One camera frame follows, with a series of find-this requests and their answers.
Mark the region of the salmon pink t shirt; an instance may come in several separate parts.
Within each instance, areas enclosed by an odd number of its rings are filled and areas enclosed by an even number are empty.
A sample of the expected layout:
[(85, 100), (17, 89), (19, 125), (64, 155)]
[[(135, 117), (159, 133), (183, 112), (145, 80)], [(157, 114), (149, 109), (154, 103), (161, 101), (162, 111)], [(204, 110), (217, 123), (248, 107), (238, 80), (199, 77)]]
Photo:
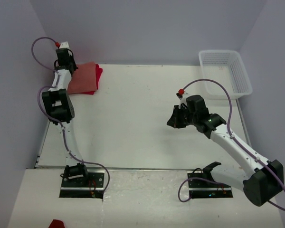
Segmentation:
[(95, 92), (96, 87), (96, 64), (88, 62), (79, 64), (78, 69), (72, 75), (72, 79), (68, 84), (69, 94), (81, 94), (86, 92)]

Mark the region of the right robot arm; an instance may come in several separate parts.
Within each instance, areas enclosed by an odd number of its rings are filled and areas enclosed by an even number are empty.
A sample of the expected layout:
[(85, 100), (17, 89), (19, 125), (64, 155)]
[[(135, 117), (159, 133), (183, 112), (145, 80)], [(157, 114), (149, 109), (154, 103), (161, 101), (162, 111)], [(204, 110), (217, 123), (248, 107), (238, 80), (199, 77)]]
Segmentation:
[(218, 144), (242, 168), (236, 171), (214, 161), (203, 168), (203, 173), (193, 176), (192, 182), (202, 181), (206, 186), (229, 185), (243, 191), (255, 206), (271, 203), (271, 199), (284, 190), (284, 168), (278, 160), (262, 156), (231, 130), (227, 121), (218, 114), (211, 114), (200, 95), (188, 93), (176, 96), (180, 103), (173, 107), (167, 125), (181, 129), (194, 126), (198, 132)]

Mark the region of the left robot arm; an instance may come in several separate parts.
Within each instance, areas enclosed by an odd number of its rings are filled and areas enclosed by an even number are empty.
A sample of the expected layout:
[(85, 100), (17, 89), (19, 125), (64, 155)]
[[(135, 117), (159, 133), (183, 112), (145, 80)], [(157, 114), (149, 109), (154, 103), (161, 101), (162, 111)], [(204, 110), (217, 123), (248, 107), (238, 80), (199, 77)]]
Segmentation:
[(41, 98), (45, 113), (50, 122), (57, 127), (65, 147), (66, 166), (63, 179), (83, 187), (89, 182), (89, 174), (75, 139), (73, 126), (75, 110), (67, 91), (73, 73), (78, 67), (73, 52), (69, 48), (60, 45), (56, 55), (53, 84), (47, 91), (42, 92)]

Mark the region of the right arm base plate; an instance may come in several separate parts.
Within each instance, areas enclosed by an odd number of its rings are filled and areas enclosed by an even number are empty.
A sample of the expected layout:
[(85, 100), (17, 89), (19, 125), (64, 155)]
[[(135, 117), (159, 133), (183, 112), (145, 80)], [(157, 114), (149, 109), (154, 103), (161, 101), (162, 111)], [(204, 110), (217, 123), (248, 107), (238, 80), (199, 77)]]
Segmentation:
[(192, 199), (232, 198), (233, 193), (229, 185), (217, 185), (202, 180), (190, 180), (189, 194)]

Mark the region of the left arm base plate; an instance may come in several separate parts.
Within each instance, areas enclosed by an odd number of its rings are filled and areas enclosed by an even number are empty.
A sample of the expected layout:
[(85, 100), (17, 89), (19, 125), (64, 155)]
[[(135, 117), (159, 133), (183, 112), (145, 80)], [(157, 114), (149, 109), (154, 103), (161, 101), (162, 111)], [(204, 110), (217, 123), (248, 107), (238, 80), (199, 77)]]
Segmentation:
[(105, 172), (88, 172), (87, 177), (62, 179), (60, 198), (103, 199)]

